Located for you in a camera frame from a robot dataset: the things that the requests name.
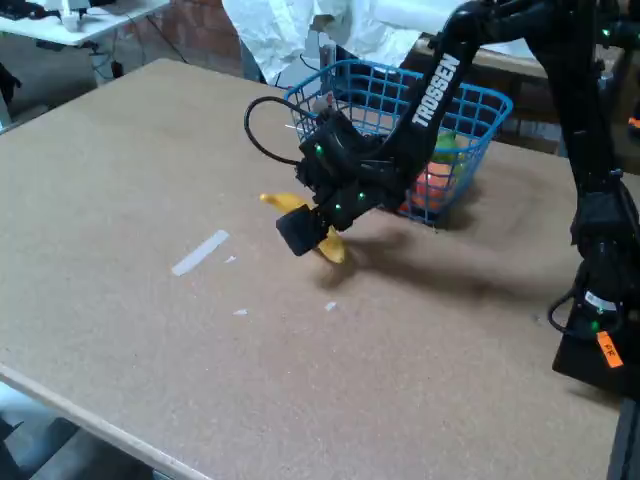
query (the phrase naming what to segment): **toy fruit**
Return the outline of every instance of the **toy fruit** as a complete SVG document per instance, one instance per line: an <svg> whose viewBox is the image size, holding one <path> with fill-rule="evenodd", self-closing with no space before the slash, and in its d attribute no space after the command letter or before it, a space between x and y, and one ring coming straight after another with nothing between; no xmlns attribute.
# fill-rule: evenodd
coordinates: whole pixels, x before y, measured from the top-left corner
<svg viewBox="0 0 640 480"><path fill-rule="evenodd" d="M295 193L276 193L273 195L263 193L260 195L260 200L269 205L273 205L282 213L289 213L305 204L309 208L313 208L313 205ZM320 242L317 250L319 250L327 260L333 263L343 263L346 258L344 242L333 227L329 227L327 238Z"/></svg>
<svg viewBox="0 0 640 480"><path fill-rule="evenodd" d="M455 132L444 132L438 135L436 148L446 150L458 148ZM463 165L454 166L458 160L457 157L456 153L434 152L427 168L418 176L411 190L412 206L425 210L427 199L428 210L432 212L437 212L444 206L446 195L453 187L456 176L463 172ZM406 202L402 204L400 211L409 211Z"/></svg>

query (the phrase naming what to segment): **banana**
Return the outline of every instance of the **banana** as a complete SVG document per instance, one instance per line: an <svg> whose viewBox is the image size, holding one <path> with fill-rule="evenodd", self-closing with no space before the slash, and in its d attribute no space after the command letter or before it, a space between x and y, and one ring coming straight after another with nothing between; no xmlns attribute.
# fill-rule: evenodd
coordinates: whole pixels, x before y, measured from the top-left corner
<svg viewBox="0 0 640 480"><path fill-rule="evenodd" d="M309 208L313 208L313 205L309 204L304 198L296 195L295 193L276 193L260 195L260 200L269 205L273 205L280 212L287 214L302 205L307 205ZM318 250L333 263L343 263L346 258L346 248L342 238L338 235L333 227L329 227L329 233L318 245Z"/></svg>

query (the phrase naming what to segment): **brown table surface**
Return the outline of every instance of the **brown table surface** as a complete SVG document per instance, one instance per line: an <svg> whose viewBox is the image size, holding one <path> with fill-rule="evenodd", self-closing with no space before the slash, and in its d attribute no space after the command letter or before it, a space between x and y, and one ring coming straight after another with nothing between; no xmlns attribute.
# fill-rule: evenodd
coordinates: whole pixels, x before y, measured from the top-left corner
<svg viewBox="0 0 640 480"><path fill-rule="evenodd" d="M448 231L371 212L333 267L257 199L301 191L242 130L269 93L159 61L0 137L0 378L176 478L604 478L617 404L543 319L566 161L493 144ZM253 124L295 157L287 122Z"/></svg>
<svg viewBox="0 0 640 480"><path fill-rule="evenodd" d="M415 51L426 55L431 55L431 50L427 45L429 37L424 36L418 39ZM624 50L618 47L603 48L596 45L596 58L604 61L605 73L611 73L616 62L622 57ZM511 73L517 73L527 77L547 78L547 73L542 65L534 58L515 57L513 55L505 55L504 53L494 52L481 48L473 59L473 63L482 67L495 68Z"/></svg>

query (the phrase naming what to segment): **robotic arm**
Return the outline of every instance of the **robotic arm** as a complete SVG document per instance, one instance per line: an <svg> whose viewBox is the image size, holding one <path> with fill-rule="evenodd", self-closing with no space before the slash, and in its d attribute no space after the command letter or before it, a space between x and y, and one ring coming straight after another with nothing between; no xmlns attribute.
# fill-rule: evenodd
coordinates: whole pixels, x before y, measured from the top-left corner
<svg viewBox="0 0 640 480"><path fill-rule="evenodd" d="M431 157L445 111L478 49L524 38L547 72L577 189L571 235L583 261L571 289L549 310L549 321L563 333L554 369L640 398L640 322L634 321L640 309L640 227L600 103L598 8L596 0L479 0L458 7L433 39L430 70L412 87L388 137L359 134L339 111L318 115L296 167L317 207L300 207L276 226L302 255L326 237L329 226L342 231L371 208L397 209ZM637 34L612 25L605 30L610 42L626 45ZM562 326L554 312L568 301L573 306Z"/></svg>

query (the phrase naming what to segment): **orange label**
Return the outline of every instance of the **orange label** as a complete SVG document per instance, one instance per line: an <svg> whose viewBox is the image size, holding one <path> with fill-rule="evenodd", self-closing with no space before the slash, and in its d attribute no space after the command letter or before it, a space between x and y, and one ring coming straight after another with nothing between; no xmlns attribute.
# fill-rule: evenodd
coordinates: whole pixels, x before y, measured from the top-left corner
<svg viewBox="0 0 640 480"><path fill-rule="evenodd" d="M616 347L613 345L613 340L607 332L598 332L598 343L604 353L604 357L607 359L607 363L611 368L621 367L622 359L618 355Z"/></svg>

